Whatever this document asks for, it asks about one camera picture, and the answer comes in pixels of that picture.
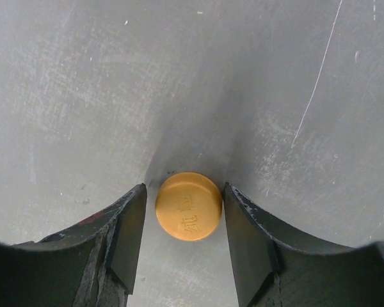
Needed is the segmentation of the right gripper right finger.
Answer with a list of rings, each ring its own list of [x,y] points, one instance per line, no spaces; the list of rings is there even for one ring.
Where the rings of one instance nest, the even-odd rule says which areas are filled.
[[[384,306],[384,241],[359,248],[303,232],[223,190],[240,306]]]

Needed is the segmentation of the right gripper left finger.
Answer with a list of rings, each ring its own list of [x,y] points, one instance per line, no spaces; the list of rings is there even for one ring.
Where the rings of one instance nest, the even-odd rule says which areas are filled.
[[[0,306],[126,306],[134,291],[145,184],[38,242],[0,243]]]

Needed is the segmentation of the orange bottle cap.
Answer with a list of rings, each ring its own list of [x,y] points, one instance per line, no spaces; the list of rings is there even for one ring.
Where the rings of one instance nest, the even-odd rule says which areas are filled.
[[[157,221],[172,237],[198,241],[218,227],[223,200],[218,186],[195,172],[172,175],[161,186],[156,202]]]

